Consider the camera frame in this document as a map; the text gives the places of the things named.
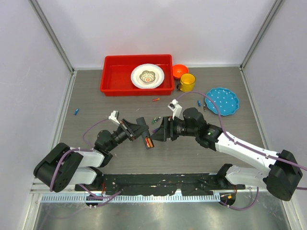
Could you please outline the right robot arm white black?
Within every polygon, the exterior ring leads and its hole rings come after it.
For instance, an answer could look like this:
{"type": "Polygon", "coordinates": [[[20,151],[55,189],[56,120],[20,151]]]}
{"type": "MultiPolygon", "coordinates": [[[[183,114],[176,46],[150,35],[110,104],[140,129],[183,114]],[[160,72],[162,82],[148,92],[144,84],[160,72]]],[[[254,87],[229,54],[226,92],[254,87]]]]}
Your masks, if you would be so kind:
{"type": "Polygon", "coordinates": [[[294,155],[283,150],[275,152],[242,141],[220,127],[209,124],[196,108],[183,112],[183,119],[165,116],[160,127],[151,136],[153,140],[174,141],[180,136],[194,137],[207,149],[228,154],[249,164],[249,168],[224,165],[217,176],[217,185],[228,189],[245,184],[265,188],[276,198],[289,201],[303,177],[294,155]]]}

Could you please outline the red battery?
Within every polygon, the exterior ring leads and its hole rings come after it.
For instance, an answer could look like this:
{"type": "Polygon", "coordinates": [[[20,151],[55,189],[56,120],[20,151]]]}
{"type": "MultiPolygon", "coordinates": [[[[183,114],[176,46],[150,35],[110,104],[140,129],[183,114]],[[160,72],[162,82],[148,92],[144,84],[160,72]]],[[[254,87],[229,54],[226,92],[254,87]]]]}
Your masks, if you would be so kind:
{"type": "Polygon", "coordinates": [[[147,147],[150,148],[150,143],[147,138],[145,138],[145,142],[146,142],[147,147]]]}

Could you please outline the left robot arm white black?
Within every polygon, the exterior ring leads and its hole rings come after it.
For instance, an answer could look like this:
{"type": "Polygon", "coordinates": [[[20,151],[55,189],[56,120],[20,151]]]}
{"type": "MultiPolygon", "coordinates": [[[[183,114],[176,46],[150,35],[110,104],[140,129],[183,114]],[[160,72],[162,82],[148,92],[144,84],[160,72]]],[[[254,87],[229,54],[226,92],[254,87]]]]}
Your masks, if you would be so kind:
{"type": "Polygon", "coordinates": [[[111,151],[125,140],[149,137],[149,127],[143,117],[131,123],[126,119],[119,122],[113,132],[102,130],[97,134],[91,149],[73,148],[65,143],[57,144],[35,167],[34,177],[44,183],[51,192],[61,192],[69,185],[86,185],[91,191],[101,188],[102,174],[113,155],[111,151]]]}

